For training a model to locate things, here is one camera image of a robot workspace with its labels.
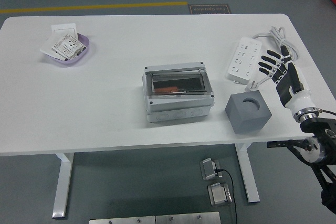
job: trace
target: gray plastic box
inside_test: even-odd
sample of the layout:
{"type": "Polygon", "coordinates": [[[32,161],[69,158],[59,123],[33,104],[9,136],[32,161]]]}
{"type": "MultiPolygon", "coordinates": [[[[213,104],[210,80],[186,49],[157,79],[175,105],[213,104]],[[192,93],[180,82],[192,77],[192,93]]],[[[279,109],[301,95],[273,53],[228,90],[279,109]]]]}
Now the gray plastic box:
{"type": "Polygon", "coordinates": [[[232,94],[225,112],[236,134],[259,131],[272,116],[259,90],[232,94]]]}

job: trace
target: power cord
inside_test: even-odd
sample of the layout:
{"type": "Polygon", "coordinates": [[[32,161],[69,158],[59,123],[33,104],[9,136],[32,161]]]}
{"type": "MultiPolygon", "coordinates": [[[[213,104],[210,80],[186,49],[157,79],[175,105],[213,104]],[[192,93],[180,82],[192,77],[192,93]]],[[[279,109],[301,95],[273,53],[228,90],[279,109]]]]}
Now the power cord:
{"type": "Polygon", "coordinates": [[[281,48],[282,45],[285,45],[289,50],[289,54],[292,58],[292,61],[296,61],[299,58],[298,49],[286,39],[286,32],[283,27],[280,27],[279,29],[277,29],[274,26],[272,26],[271,31],[269,31],[269,33],[256,34],[255,36],[252,37],[252,39],[256,39],[260,37],[273,38],[279,48],[281,48]]]}
{"type": "Polygon", "coordinates": [[[236,216],[236,224],[238,223],[238,218],[237,218],[237,206],[236,206],[236,200],[235,200],[235,194],[234,194],[234,186],[233,186],[233,179],[232,179],[232,176],[231,174],[225,170],[225,169],[215,169],[214,170],[215,173],[220,173],[220,172],[227,172],[228,175],[230,176],[230,179],[231,179],[231,183],[232,183],[232,199],[233,199],[233,202],[235,204],[235,216],[236,216]]]}
{"type": "Polygon", "coordinates": [[[329,111],[329,110],[323,110],[323,109],[318,109],[318,111],[320,112],[320,113],[329,113],[329,114],[332,114],[332,115],[335,115],[336,116],[336,113],[335,112],[332,112],[332,111],[329,111]]]}

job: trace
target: electrical box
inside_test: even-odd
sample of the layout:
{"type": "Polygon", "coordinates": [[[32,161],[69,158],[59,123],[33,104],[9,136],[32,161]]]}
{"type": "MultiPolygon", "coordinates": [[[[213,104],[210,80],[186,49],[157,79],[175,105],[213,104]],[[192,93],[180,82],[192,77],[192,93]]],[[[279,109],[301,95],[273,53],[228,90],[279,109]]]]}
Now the electrical box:
{"type": "Polygon", "coordinates": [[[203,62],[145,67],[142,82],[149,122],[206,116],[214,105],[203,62]]]}

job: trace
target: robot finger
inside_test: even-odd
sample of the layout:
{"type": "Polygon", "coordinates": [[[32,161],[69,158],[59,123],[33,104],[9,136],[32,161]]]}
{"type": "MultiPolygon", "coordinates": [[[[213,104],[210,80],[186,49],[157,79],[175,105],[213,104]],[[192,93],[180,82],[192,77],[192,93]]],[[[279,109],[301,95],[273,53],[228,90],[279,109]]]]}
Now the robot finger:
{"type": "Polygon", "coordinates": [[[276,68],[280,69],[280,71],[281,71],[283,74],[286,74],[286,73],[287,73],[286,67],[285,67],[285,65],[284,65],[281,61],[277,61],[277,60],[271,59],[271,58],[269,58],[269,57],[267,57],[267,56],[262,56],[261,59],[264,60],[264,61],[266,61],[266,62],[271,63],[271,64],[274,65],[276,68]]]}
{"type": "Polygon", "coordinates": [[[276,74],[276,75],[275,75],[275,74],[271,73],[270,71],[268,71],[268,70],[265,69],[265,68],[259,68],[259,71],[262,72],[262,73],[264,73],[265,75],[271,77],[272,81],[273,81],[275,84],[278,84],[278,83],[279,83],[279,81],[280,81],[279,76],[281,76],[281,75],[279,75],[279,74],[276,74]]]}
{"type": "Polygon", "coordinates": [[[271,63],[272,65],[274,65],[275,67],[280,67],[280,65],[282,64],[282,62],[280,60],[278,60],[277,58],[270,58],[268,56],[264,56],[262,55],[261,56],[261,59],[268,62],[268,63],[271,63]]]}
{"type": "Polygon", "coordinates": [[[274,51],[271,51],[271,50],[267,50],[266,53],[275,57],[275,58],[277,58],[278,60],[282,60],[284,58],[282,55],[280,55],[280,54],[278,54],[274,51]]]}

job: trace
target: power strip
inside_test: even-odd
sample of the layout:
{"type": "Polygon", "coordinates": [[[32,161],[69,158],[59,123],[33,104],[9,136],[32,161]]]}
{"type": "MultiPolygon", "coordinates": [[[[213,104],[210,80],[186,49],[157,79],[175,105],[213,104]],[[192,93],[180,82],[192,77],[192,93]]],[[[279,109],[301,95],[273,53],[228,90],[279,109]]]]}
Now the power strip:
{"type": "Polygon", "coordinates": [[[227,71],[228,78],[236,83],[247,84],[259,59],[262,43],[242,37],[227,71]]]}

